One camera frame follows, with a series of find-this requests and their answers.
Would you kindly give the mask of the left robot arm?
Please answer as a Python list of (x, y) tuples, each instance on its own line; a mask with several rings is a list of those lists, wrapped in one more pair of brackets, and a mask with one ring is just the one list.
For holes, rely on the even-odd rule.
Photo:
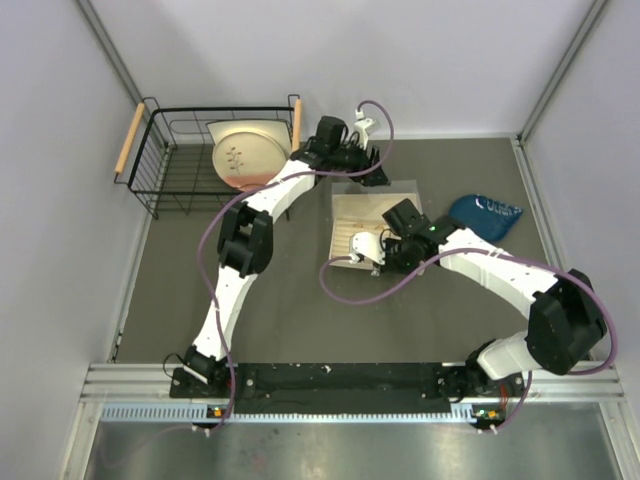
[(291, 152), (272, 179), (227, 203), (205, 230), (196, 258), (210, 304), (183, 360), (203, 395), (220, 394), (227, 377), (234, 376), (231, 337), (249, 289), (272, 259), (279, 217), (322, 178), (343, 177), (366, 186), (386, 179), (381, 163), (389, 153), (368, 146), (378, 121), (360, 108), (355, 115), (352, 129), (336, 117), (323, 116), (315, 134)]

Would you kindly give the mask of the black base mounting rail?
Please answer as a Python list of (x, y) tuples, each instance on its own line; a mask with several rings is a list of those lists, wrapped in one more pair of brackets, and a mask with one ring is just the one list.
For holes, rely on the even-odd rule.
[(513, 389), (462, 365), (440, 363), (241, 363), (211, 382), (172, 372), (175, 399), (234, 398), (236, 414), (444, 413), (473, 397), (504, 400)]

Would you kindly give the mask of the aluminium frame rail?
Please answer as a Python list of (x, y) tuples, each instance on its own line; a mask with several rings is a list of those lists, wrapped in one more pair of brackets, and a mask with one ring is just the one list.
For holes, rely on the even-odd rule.
[(613, 368), (595, 372), (594, 363), (581, 362), (576, 375), (546, 371), (511, 375), (502, 381), (513, 392), (504, 400), (473, 397), (452, 403), (444, 413), (413, 414), (236, 414), (234, 398), (222, 401), (175, 399), (170, 396), (174, 369), (180, 364), (96, 364), (90, 366), (80, 399), (94, 407), (105, 422), (186, 422), (212, 427), (230, 423), (436, 423), (487, 427), (502, 424), (517, 405), (527, 403), (583, 404), (620, 402), (623, 390)]

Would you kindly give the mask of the beige ring slot tray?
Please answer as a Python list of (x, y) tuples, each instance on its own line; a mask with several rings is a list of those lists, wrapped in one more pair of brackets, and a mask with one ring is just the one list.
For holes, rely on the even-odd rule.
[(338, 217), (333, 224), (329, 258), (348, 256), (351, 237), (361, 232), (372, 233), (378, 239), (398, 239), (382, 218), (356, 220)]

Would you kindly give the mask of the round pink white plate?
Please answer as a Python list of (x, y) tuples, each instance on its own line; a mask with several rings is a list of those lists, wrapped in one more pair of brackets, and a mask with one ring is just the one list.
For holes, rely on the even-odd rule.
[(241, 191), (268, 184), (287, 160), (287, 151), (275, 139), (256, 131), (231, 133), (215, 143), (212, 153), (217, 175)]

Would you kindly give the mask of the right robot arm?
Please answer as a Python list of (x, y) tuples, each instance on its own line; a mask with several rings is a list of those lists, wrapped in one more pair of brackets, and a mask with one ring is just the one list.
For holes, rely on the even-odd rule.
[(491, 340), (468, 357), (466, 380), (474, 393), (490, 395), (504, 378), (524, 372), (571, 374), (607, 334), (606, 314), (582, 272), (547, 270), (502, 253), (449, 216), (429, 220), (409, 200), (383, 219), (392, 236), (383, 242), (381, 271), (410, 274), (437, 265), (485, 288), (526, 319), (526, 330)]

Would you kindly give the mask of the blue leaf shaped dish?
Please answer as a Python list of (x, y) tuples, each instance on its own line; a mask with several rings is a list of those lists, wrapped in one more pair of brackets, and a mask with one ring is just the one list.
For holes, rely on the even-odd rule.
[(501, 241), (523, 213), (524, 209), (519, 206), (478, 194), (464, 195), (449, 208), (450, 217), (492, 244)]

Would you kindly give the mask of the square white plate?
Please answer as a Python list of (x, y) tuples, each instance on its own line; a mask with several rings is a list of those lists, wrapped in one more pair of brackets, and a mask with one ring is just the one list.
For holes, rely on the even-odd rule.
[(214, 144), (236, 133), (261, 134), (274, 140), (288, 159), (292, 152), (289, 124), (285, 120), (219, 120), (206, 124)]

